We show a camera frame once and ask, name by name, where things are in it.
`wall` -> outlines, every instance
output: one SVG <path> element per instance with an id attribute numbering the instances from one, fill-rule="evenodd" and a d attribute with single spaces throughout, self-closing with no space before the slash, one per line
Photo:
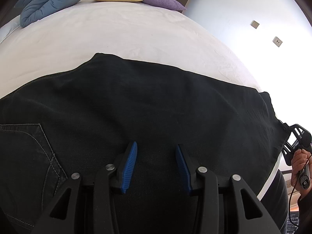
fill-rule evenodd
<path id="1" fill-rule="evenodd" d="M 312 27 L 294 0 L 190 0 L 184 14 L 233 50 L 270 93 L 280 120 L 312 132 Z"/>

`handheld controller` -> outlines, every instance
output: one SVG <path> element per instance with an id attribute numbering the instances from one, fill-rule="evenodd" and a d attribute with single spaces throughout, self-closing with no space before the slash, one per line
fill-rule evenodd
<path id="1" fill-rule="evenodd" d="M 308 130 L 304 129 L 298 124 L 290 126 L 289 129 L 295 135 L 296 141 L 293 143 L 293 145 L 290 145 L 288 142 L 286 142 L 283 147 L 282 153 L 285 158 L 286 164 L 291 166 L 291 160 L 293 159 L 296 150 L 305 149 L 312 154 L 312 136 Z M 306 190 L 310 187 L 311 180 L 308 164 L 306 164 L 305 168 L 300 173 L 298 173 L 298 181 L 303 189 Z"/>

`stitching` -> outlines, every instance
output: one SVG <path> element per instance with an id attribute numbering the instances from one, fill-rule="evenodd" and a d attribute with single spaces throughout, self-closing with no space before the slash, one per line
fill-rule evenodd
<path id="1" fill-rule="evenodd" d="M 41 129 L 41 131 L 42 131 L 42 133 L 43 133 L 43 135 L 44 135 L 44 138 L 46 139 L 46 142 L 48 143 L 48 145 L 49 145 L 49 147 L 50 147 L 50 150 L 51 150 L 51 152 L 52 152 L 52 154 L 53 154 L 53 157 L 54 157 L 55 161 L 57 162 L 58 166 L 59 166 L 60 169 L 63 171 L 63 174 L 65 175 L 65 178 L 67 179 L 68 177 L 67 177 L 65 171 L 63 170 L 62 166 L 61 166 L 60 163 L 58 162 L 58 160 L 57 160 L 57 158 L 56 158 L 56 156 L 55 156 L 55 154 L 54 154 L 54 152 L 53 152 L 53 150 L 52 150 L 52 148 L 51 148 L 51 145 L 50 145 L 50 143 L 49 143 L 49 140 L 48 140 L 48 138 L 46 138 L 46 134 L 44 133 L 44 131 L 43 131 L 42 126 L 41 126 L 40 123 L 5 124 L 5 125 L 0 124 L 0 127 L 4 127 L 4 126 L 24 126 L 24 125 L 39 126 L 39 127 L 40 127 L 40 129 Z"/>
<path id="2" fill-rule="evenodd" d="M 26 230 L 32 230 L 32 229 L 27 228 L 27 227 L 26 227 L 26 226 L 24 226 L 24 225 L 18 224 L 18 223 L 17 223 L 17 222 L 15 222 L 15 221 L 11 221 L 10 219 L 8 219 L 8 221 L 9 221 L 9 222 L 11 222 L 12 224 L 16 224 L 17 226 L 20 226 L 20 227 L 22 227 L 22 228 L 26 229 Z"/>
<path id="3" fill-rule="evenodd" d="M 65 178 L 67 179 L 67 175 L 66 175 L 65 171 L 63 170 L 63 168 L 60 166 L 60 163 L 57 161 L 57 158 L 56 158 L 56 156 L 55 156 L 55 154 L 54 154 L 54 152 L 53 152 L 53 150 L 52 150 L 52 148 L 51 148 L 51 145 L 50 145 L 50 143 L 49 143 L 48 138 L 46 138 L 46 134 L 44 133 L 44 131 L 43 131 L 42 127 L 41 127 L 41 124 L 39 123 L 38 125 L 39 125 L 39 127 L 40 127 L 40 129 L 41 129 L 41 131 L 42 131 L 42 133 L 43 133 L 43 135 L 44 135 L 44 138 L 46 139 L 46 142 L 48 143 L 48 145 L 49 145 L 49 147 L 50 147 L 50 150 L 51 150 L 51 152 L 52 152 L 52 154 L 53 154 L 53 157 L 52 157 L 52 159 L 51 159 L 51 162 L 53 161 L 53 158 L 54 158 L 55 161 L 57 162 L 58 166 L 60 167 L 60 169 L 63 171 L 63 174 L 65 175 Z"/>
<path id="4" fill-rule="evenodd" d="M 29 134 L 29 133 L 27 133 L 27 132 L 25 132 L 25 131 L 20 131 L 20 130 L 5 130 L 5 129 L 3 129 L 3 128 L 0 128 L 0 130 L 2 130 L 2 131 L 10 131 L 10 132 L 21 132 L 21 133 L 28 134 L 30 137 L 32 137 L 32 138 L 39 144 L 40 148 L 41 148 L 41 149 L 44 151 L 44 153 L 46 154 L 46 157 L 48 158 L 50 164 L 52 165 L 52 168 L 53 168 L 53 170 L 55 171 L 56 175 L 57 175 L 58 177 L 60 177 L 60 176 L 57 174 L 57 171 L 54 169 L 53 164 L 52 164 L 51 160 L 49 159 L 49 157 L 48 157 L 46 151 L 43 149 L 43 147 L 40 145 L 40 143 L 37 141 L 37 139 L 34 138 L 31 134 Z"/>
<path id="5" fill-rule="evenodd" d="M 13 216 L 10 216 L 10 215 L 8 215 L 8 214 L 6 214 L 6 215 L 9 216 L 9 217 L 14 218 L 15 220 L 18 220 L 17 218 L 15 218 L 15 217 L 13 217 Z M 18 220 L 18 221 L 20 221 L 20 222 L 22 222 L 22 223 L 24 223 L 24 224 L 27 224 L 27 225 L 30 225 L 30 226 L 34 227 L 34 225 L 31 225 L 31 224 L 29 224 L 29 223 L 23 222 L 23 221 L 21 221 L 21 220 Z"/>
<path id="6" fill-rule="evenodd" d="M 48 173 L 49 173 L 50 167 L 51 167 L 51 165 L 49 165 L 48 170 L 46 171 L 46 178 L 48 177 Z M 44 187 L 46 185 L 46 178 L 44 179 L 43 187 L 42 187 L 41 212 L 43 212 L 43 192 L 44 192 Z"/>
<path id="7" fill-rule="evenodd" d="M 56 187 L 56 189 L 55 189 L 54 195 L 57 193 L 57 189 L 58 189 L 59 183 L 60 183 L 60 177 L 59 177 L 59 181 L 57 182 L 57 187 Z"/>

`person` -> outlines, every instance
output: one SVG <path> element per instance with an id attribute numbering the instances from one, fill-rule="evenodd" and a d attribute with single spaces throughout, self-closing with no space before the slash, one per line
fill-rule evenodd
<path id="1" fill-rule="evenodd" d="M 306 190 L 304 190 L 299 182 L 298 173 L 305 166 L 305 163 L 310 158 L 311 153 L 304 150 L 299 149 L 294 153 L 294 157 L 291 160 L 292 172 L 291 172 L 291 185 L 300 193 L 300 197 L 298 199 L 298 207 L 299 207 L 299 225 L 304 219 L 308 216 L 309 212 L 312 210 L 312 185 Z M 312 157 L 309 159 L 309 168 L 310 168 L 310 180 L 312 183 Z"/>
<path id="2" fill-rule="evenodd" d="M 299 149 L 294 153 L 292 159 L 292 173 L 291 173 L 291 185 L 295 186 L 297 182 L 298 172 L 302 170 L 305 163 L 311 153 Z M 312 177 L 312 157 L 309 160 L 310 177 Z M 296 185 L 296 190 L 301 194 L 298 199 L 299 206 L 299 224 L 307 217 L 310 210 L 312 210 L 312 185 L 304 190 L 299 183 Z M 280 229 L 282 234 L 287 232 L 287 220 L 288 220 L 288 194 L 283 178 L 283 174 L 278 170 L 272 184 L 270 185 L 268 191 L 261 199 L 263 206 L 269 212 L 277 227 Z"/>

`white bed sheet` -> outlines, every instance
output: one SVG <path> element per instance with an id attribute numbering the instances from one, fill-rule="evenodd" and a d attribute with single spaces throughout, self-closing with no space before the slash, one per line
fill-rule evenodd
<path id="1" fill-rule="evenodd" d="M 40 76 L 74 69 L 95 53 L 171 65 L 261 92 L 227 46 L 177 11 L 143 3 L 88 0 L 26 28 L 16 28 L 15 21 L 0 29 L 0 97 Z"/>

